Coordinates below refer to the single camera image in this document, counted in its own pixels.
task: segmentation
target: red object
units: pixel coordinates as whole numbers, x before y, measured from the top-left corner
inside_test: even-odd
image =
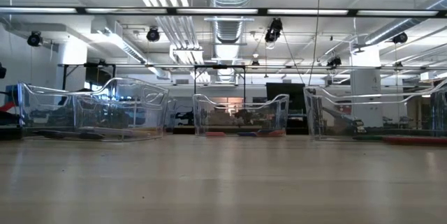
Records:
[[[268,134],[269,137],[282,137],[286,134],[284,130],[274,130]]]
[[[205,136],[207,137],[225,137],[226,134],[222,132],[206,132]]]
[[[14,108],[15,104],[14,102],[6,103],[4,106],[0,107],[0,112],[7,112],[10,108]]]
[[[401,137],[384,137],[383,141],[388,144],[437,144],[446,145],[446,137],[412,137],[412,136],[401,136]]]

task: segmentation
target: white column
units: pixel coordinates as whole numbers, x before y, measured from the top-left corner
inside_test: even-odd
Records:
[[[364,52],[353,53],[353,66],[380,66],[377,46],[362,48]],[[381,93],[381,76],[379,70],[354,70],[351,72],[351,92],[353,95]],[[380,98],[354,98],[353,103],[377,102]],[[353,105],[351,116],[361,119],[365,127],[383,127],[382,105]]]
[[[77,38],[70,39],[67,43],[59,45],[59,63],[60,64],[85,64],[87,62],[87,44]],[[62,80],[64,76],[64,68],[58,67],[57,81],[58,89],[62,89]],[[85,68],[76,68],[66,78],[67,91],[77,91],[84,88],[85,83]]]

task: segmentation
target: ceiling beam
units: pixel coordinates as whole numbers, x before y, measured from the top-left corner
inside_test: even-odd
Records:
[[[340,8],[184,8],[184,7],[44,7],[0,6],[7,15],[132,15],[132,16],[247,16],[247,17],[373,17],[447,19],[447,10]]]

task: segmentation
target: ceiling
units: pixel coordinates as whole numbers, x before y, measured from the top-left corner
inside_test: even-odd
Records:
[[[415,9],[427,0],[319,0],[321,8],[394,8]],[[0,0],[0,5],[9,6],[144,6],[142,0]],[[208,6],[207,0],[189,0],[191,6]],[[250,6],[274,7],[274,8],[316,8],[318,0],[251,0]],[[86,36],[97,47],[89,51],[89,58],[104,58],[115,63],[135,63],[118,47],[101,40],[100,35],[91,33],[91,21],[97,17],[92,16],[43,16],[43,15],[14,15],[13,21],[21,24],[48,23],[65,24],[82,35]],[[204,50],[204,59],[210,60],[213,56],[213,37],[210,22],[204,21],[204,16],[193,17],[193,23],[200,46]],[[170,42],[161,33],[161,39],[156,43],[149,43],[145,36],[150,26],[157,26],[155,17],[152,16],[106,16],[108,24],[118,21],[124,28],[123,36],[136,45],[156,64],[171,64],[168,57]],[[253,22],[247,22],[244,31],[243,43],[240,47],[237,64],[249,64],[253,59],[253,53],[259,54],[261,64],[293,64],[292,57],[297,63],[311,65],[315,59],[322,57],[329,49],[352,35],[369,34],[383,27],[393,19],[383,18],[331,18],[331,17],[283,17],[284,33],[276,42],[273,50],[265,49],[263,40],[265,29],[271,23],[271,17],[254,17]],[[427,35],[446,26],[446,20],[433,19],[406,31],[409,42]],[[44,33],[47,39],[61,40],[60,35]],[[447,30],[441,31],[425,40],[410,44],[396,52],[390,51],[391,44],[382,44],[381,63],[388,64],[402,57],[411,56],[430,48],[447,43]],[[340,52],[344,63],[348,63],[349,51]],[[446,58],[447,54],[439,53],[432,57],[412,62],[411,65],[422,66],[431,62],[439,62]],[[129,72],[142,72],[142,70],[128,70]]]

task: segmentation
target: plastic tray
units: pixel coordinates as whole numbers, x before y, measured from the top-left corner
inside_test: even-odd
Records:
[[[223,137],[282,137],[286,135],[289,95],[266,103],[215,103],[193,96],[196,135]]]
[[[447,80],[418,92],[340,96],[305,87],[309,134],[314,140],[384,141],[390,137],[447,136]]]
[[[175,127],[175,106],[177,100],[175,98],[168,99],[168,105],[166,107],[166,117],[165,117],[165,133],[173,134]]]
[[[20,125],[33,139],[134,141],[163,136],[168,90],[116,77],[99,91],[19,83]]]

